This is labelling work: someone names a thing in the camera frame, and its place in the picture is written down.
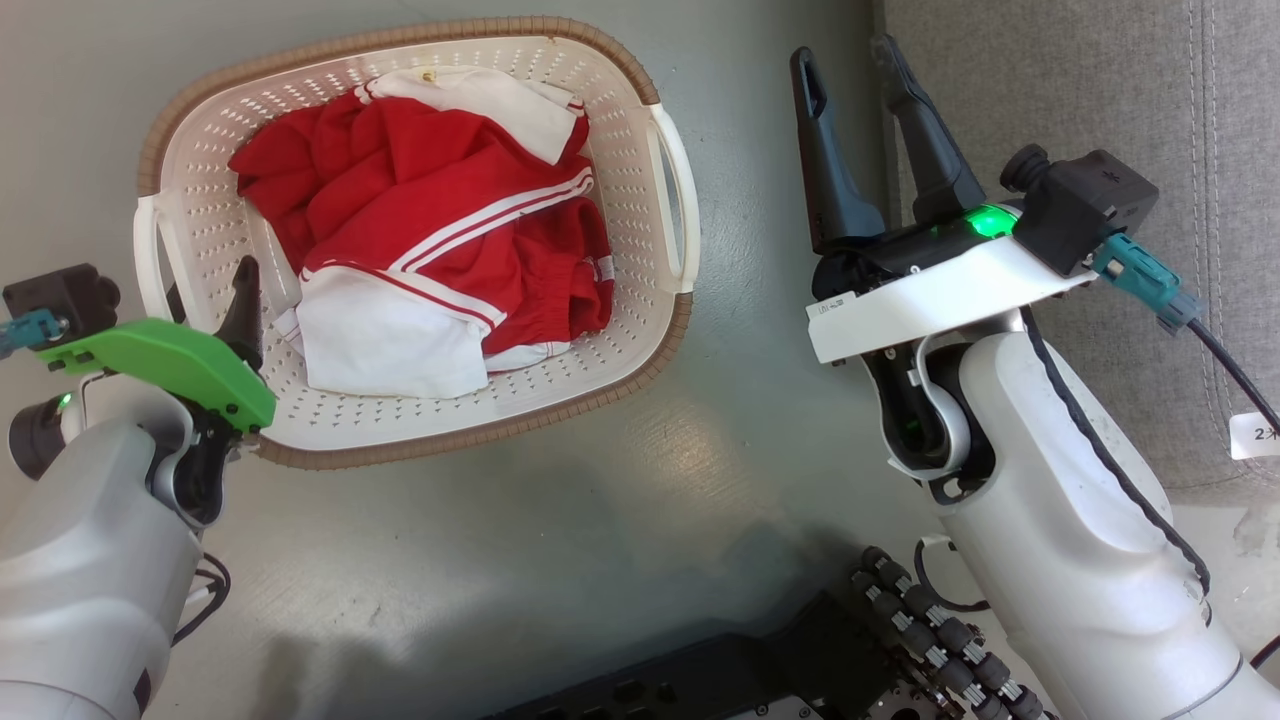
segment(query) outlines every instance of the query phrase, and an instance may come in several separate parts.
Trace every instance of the label sticker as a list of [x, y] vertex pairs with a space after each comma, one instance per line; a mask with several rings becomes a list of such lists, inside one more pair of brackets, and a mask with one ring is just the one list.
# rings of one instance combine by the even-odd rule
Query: label sticker
[[844, 307], [844, 306], [845, 306], [845, 296], [844, 295], [841, 295], [840, 297], [832, 297], [831, 300], [824, 301], [822, 305], [810, 305], [809, 306], [809, 316], [810, 318], [817, 318], [818, 315], [826, 315], [827, 313], [831, 313], [832, 310], [836, 310], [837, 307]]
[[599, 260], [596, 260], [595, 272], [596, 275], [600, 278], [596, 282], [609, 282], [614, 279], [616, 275], [613, 270], [613, 255], [608, 255], [605, 258], [600, 258]]
[[1280, 433], [1276, 433], [1262, 413], [1235, 415], [1230, 428], [1231, 460], [1280, 455]]

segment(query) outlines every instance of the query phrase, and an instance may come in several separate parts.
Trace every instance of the clothing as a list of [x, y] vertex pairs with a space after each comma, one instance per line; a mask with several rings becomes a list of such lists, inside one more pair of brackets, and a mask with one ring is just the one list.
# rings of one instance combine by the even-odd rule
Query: clothing
[[[556, 164], [585, 142], [582, 101], [567, 90], [518, 81], [502, 70], [467, 65], [393, 70], [356, 88], [364, 102], [408, 97], [436, 110], [466, 110], [489, 118], [531, 155]], [[572, 140], [575, 131], [581, 137]]]
[[490, 108], [503, 126], [389, 95], [425, 88], [461, 105], [467, 83], [493, 82], [466, 78], [375, 81], [283, 115], [232, 159], [303, 281], [296, 320], [312, 387], [457, 397], [608, 324], [608, 240], [582, 197], [586, 118], [518, 81], [522, 102], [559, 114]]

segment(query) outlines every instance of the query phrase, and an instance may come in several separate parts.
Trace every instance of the black cable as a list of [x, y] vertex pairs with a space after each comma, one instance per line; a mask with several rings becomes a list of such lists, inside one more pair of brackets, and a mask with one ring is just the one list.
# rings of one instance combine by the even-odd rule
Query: black cable
[[1276, 411], [1271, 409], [1271, 405], [1265, 397], [1262, 397], [1262, 393], [1258, 392], [1253, 380], [1244, 374], [1244, 370], [1235, 361], [1235, 359], [1231, 357], [1231, 354], [1222, 347], [1222, 343], [1219, 342], [1219, 340], [1213, 337], [1213, 334], [1208, 332], [1208, 328], [1206, 328], [1199, 320], [1192, 320], [1190, 323], [1187, 323], [1187, 327], [1196, 333], [1196, 337], [1201, 338], [1201, 342], [1203, 342], [1204, 347], [1213, 354], [1213, 357], [1220, 365], [1222, 365], [1226, 374], [1231, 375], [1235, 384], [1240, 386], [1240, 389], [1243, 389], [1244, 395], [1248, 396], [1249, 402], [1252, 402], [1253, 406], [1258, 409], [1258, 413], [1262, 413], [1262, 416], [1267, 419], [1267, 424], [1271, 425], [1271, 429], [1280, 433], [1280, 415], [1276, 415]]
[[227, 602], [227, 596], [230, 594], [232, 592], [232, 574], [227, 569], [227, 565], [223, 565], [221, 560], [218, 560], [216, 557], [209, 555], [207, 552], [205, 553], [204, 560], [207, 561], [214, 568], [216, 568], [219, 573], [221, 573], [221, 577], [219, 578], [215, 577], [209, 570], [198, 568], [196, 569], [196, 575], [201, 578], [214, 579], [214, 585], [215, 585], [212, 589], [214, 598], [209, 601], [209, 605], [206, 605], [205, 609], [201, 610], [198, 615], [192, 618], [189, 623], [187, 623], [186, 625], [182, 626], [182, 629], [174, 633], [172, 643], [173, 646], [177, 646], [182, 641], [187, 639], [191, 635], [191, 633], [195, 633], [205, 623], [205, 620], [209, 620], [209, 618], [214, 612], [218, 612], [218, 609], [221, 607], [224, 602]]
[[1053, 386], [1053, 392], [1057, 393], [1059, 398], [1062, 400], [1062, 404], [1066, 405], [1066, 413], [1071, 416], [1071, 421], [1075, 423], [1076, 429], [1079, 429], [1080, 434], [1089, 441], [1089, 445], [1093, 447], [1093, 454], [1097, 455], [1102, 466], [1116, 477], [1116, 482], [1120, 483], [1120, 489], [1123, 489], [1124, 493], [1129, 496], [1129, 500], [1132, 500], [1134, 505], [1142, 510], [1147, 521], [1158, 528], [1160, 532], [1165, 534], [1165, 539], [1180, 550], [1183, 552], [1183, 557], [1185, 557], [1187, 561], [1196, 568], [1196, 577], [1199, 578], [1201, 589], [1204, 592], [1204, 597], [1208, 597], [1208, 565], [1206, 565], [1204, 560], [1196, 553], [1196, 550], [1190, 546], [1190, 543], [1187, 542], [1183, 536], [1178, 534], [1178, 530], [1174, 529], [1169, 520], [1165, 520], [1165, 518], [1156, 511], [1155, 506], [1151, 505], [1151, 501], [1142, 495], [1142, 491], [1133, 484], [1133, 480], [1129, 479], [1129, 475], [1123, 468], [1120, 468], [1116, 459], [1111, 456], [1111, 451], [1107, 450], [1102, 438], [1098, 437], [1098, 432], [1093, 429], [1092, 424], [1089, 424], [1089, 418], [1084, 414], [1084, 409], [1080, 407], [1075, 396], [1071, 395], [1071, 389], [1066, 387], [1066, 380], [1062, 379], [1062, 374], [1057, 370], [1057, 364], [1053, 363], [1053, 356], [1050, 355], [1048, 347], [1044, 345], [1044, 338], [1041, 337], [1039, 327], [1036, 324], [1036, 316], [1032, 315], [1030, 307], [1023, 307], [1023, 324], [1027, 325], [1027, 337], [1032, 341], [1032, 348], [1036, 351], [1036, 356], [1039, 357], [1041, 363], [1044, 365], [1044, 373], [1048, 375], [1050, 384]]
[[[1277, 416], [1276, 411], [1271, 409], [1271, 404], [1267, 402], [1267, 398], [1262, 397], [1257, 386], [1254, 386], [1253, 380], [1244, 374], [1244, 369], [1235, 361], [1235, 357], [1231, 357], [1231, 354], [1226, 351], [1226, 347], [1224, 347], [1222, 343], [1213, 337], [1213, 333], [1208, 332], [1208, 328], [1206, 328], [1198, 319], [1187, 323], [1187, 327], [1196, 333], [1196, 337], [1198, 337], [1201, 342], [1204, 343], [1204, 347], [1213, 355], [1213, 359], [1217, 360], [1219, 365], [1222, 365], [1226, 374], [1231, 375], [1235, 384], [1240, 386], [1240, 389], [1244, 391], [1249, 402], [1252, 402], [1253, 406], [1258, 409], [1258, 413], [1266, 418], [1271, 429], [1280, 433], [1280, 416]], [[1249, 665], [1254, 669], [1261, 667], [1262, 664], [1275, 655], [1277, 650], [1280, 650], [1280, 635], [1272, 638], [1266, 647], [1260, 650], [1258, 653], [1253, 656], [1253, 660], [1249, 661]]]
[[961, 605], [959, 602], [952, 602], [941, 594], [938, 591], [933, 589], [933, 583], [929, 582], [929, 574], [924, 571], [924, 541], [915, 543], [915, 578], [920, 580], [920, 587], [929, 591], [929, 594], [938, 601], [938, 605], [946, 607], [951, 612], [982, 612], [983, 610], [991, 610], [991, 603], [986, 600], [979, 600], [973, 605]]
[[1262, 667], [1262, 664], [1271, 660], [1271, 656], [1275, 655], [1277, 650], [1280, 650], [1280, 637], [1271, 638], [1271, 642], [1268, 642], [1262, 650], [1258, 651], [1257, 655], [1253, 656], [1249, 665], [1252, 665], [1254, 670]]

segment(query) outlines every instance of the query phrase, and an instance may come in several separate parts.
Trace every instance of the gray table surface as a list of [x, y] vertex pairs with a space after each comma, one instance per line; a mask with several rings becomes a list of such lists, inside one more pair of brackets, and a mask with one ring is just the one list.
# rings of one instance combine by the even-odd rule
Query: gray table surface
[[[509, 14], [591, 22], [655, 78], [701, 196], [687, 340], [643, 395], [509, 441], [343, 473], [233, 465], [206, 544], [234, 591], [174, 652], [147, 717], [476, 716], [769, 629], [859, 543], [906, 557], [937, 528], [884, 464], [863, 370], [817, 364], [805, 332], [787, 58], [817, 51], [855, 176], [883, 201], [860, 1], [6, 0], [0, 283], [88, 261], [141, 316], [137, 152], [182, 87], [326, 37]], [[20, 356], [0, 373], [0, 418], [65, 388]], [[28, 487], [0, 462], [0, 523]], [[940, 585], [974, 597], [957, 561], [940, 565]]]

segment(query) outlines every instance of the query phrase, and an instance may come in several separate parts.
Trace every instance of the green led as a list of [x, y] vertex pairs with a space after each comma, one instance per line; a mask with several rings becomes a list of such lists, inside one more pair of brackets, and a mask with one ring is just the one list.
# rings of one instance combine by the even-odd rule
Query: green led
[[1018, 219], [1010, 215], [1009, 211], [992, 205], [978, 208], [965, 215], [965, 220], [968, 220], [973, 232], [989, 238], [1012, 234], [1014, 225], [1018, 224]]

